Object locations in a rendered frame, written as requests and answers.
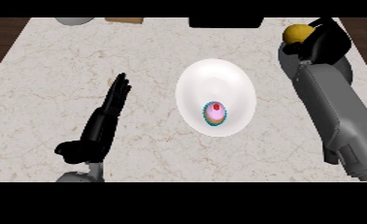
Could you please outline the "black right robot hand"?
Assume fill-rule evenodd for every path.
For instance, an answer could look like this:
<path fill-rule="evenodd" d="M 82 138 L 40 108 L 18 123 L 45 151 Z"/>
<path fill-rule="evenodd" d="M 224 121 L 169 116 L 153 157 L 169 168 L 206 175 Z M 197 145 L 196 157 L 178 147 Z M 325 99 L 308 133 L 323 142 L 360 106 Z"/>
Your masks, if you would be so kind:
<path fill-rule="evenodd" d="M 285 53 L 296 54 L 299 60 L 313 64 L 335 65 L 351 49 L 351 39 L 331 17 L 320 17 L 308 25 L 314 32 L 302 43 L 285 46 Z"/>

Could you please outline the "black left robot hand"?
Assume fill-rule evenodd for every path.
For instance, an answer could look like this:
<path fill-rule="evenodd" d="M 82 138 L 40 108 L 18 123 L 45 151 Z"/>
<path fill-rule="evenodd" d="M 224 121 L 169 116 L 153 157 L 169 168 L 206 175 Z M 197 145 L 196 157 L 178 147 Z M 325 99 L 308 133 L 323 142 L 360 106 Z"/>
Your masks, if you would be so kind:
<path fill-rule="evenodd" d="M 110 153 L 119 116 L 132 86 L 126 74 L 114 79 L 103 106 L 94 111 L 80 140 L 64 142 L 55 148 L 55 153 L 64 157 L 69 164 L 101 163 Z"/>

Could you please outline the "yellow lemon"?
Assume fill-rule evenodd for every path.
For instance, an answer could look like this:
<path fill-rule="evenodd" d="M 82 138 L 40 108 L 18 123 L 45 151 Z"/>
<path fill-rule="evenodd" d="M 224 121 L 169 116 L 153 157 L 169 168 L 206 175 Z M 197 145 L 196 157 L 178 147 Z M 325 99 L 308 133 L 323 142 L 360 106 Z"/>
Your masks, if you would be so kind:
<path fill-rule="evenodd" d="M 286 44 L 291 45 L 294 43 L 302 43 L 314 30 L 316 28 L 311 27 L 308 24 L 291 25 L 283 33 L 283 40 Z"/>

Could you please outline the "white oval plate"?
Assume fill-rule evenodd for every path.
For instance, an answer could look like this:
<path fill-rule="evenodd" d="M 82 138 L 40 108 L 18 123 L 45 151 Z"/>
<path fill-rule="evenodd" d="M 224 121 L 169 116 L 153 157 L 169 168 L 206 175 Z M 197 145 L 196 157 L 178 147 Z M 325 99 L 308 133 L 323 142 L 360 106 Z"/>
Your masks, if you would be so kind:
<path fill-rule="evenodd" d="M 230 61 L 211 58 L 196 62 L 177 83 L 177 106 L 188 125 L 211 137 L 228 137 L 251 124 L 257 108 L 254 82 Z M 227 120 L 218 126 L 205 121 L 208 102 L 218 101 L 227 109 Z"/>

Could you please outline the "pink frosted cupcake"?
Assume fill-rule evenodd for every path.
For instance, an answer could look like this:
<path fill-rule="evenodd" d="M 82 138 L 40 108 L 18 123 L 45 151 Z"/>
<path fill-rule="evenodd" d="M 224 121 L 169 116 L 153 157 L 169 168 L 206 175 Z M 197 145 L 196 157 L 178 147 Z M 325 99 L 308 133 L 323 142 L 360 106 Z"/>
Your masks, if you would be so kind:
<path fill-rule="evenodd" d="M 221 125 L 227 120 L 227 109 L 218 101 L 208 102 L 203 109 L 205 121 L 209 126 Z"/>

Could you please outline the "grey round bowl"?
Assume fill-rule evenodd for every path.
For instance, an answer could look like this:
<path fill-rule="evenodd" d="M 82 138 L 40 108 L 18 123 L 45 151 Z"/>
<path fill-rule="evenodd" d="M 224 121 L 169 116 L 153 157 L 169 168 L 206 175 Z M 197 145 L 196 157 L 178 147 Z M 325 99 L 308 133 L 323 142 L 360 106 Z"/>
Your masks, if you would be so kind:
<path fill-rule="evenodd" d="M 67 26 L 76 26 L 88 23 L 92 17 L 58 17 L 57 21 Z"/>

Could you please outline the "tan wooden block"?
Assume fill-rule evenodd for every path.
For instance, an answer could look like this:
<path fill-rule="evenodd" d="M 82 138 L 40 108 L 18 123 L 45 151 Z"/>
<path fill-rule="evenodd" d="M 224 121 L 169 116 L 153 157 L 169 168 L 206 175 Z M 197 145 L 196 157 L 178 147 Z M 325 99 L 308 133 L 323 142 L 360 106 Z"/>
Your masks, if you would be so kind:
<path fill-rule="evenodd" d="M 143 24 L 143 17 L 106 17 L 106 20 L 110 22 L 122 22 L 122 23 L 137 23 Z"/>

